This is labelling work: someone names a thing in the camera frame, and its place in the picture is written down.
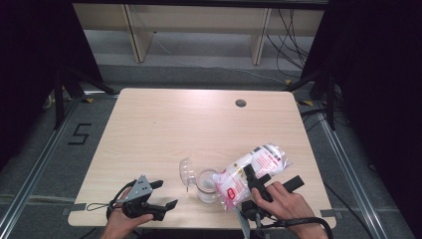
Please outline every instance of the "human hand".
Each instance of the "human hand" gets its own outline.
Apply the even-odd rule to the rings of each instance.
[[[129,191],[130,188],[125,190],[120,199],[125,198]],[[108,218],[102,239],[126,238],[136,226],[146,223],[152,220],[152,218],[152,214],[145,214],[136,218],[128,218],[121,210],[121,203],[118,203],[115,205],[115,209],[112,211]]]
[[[290,193],[279,181],[267,186],[273,201],[266,201],[256,188],[252,188],[255,203],[273,214],[279,220],[315,217],[305,199],[297,193]],[[309,223],[289,227],[299,238],[327,238],[319,224]]]

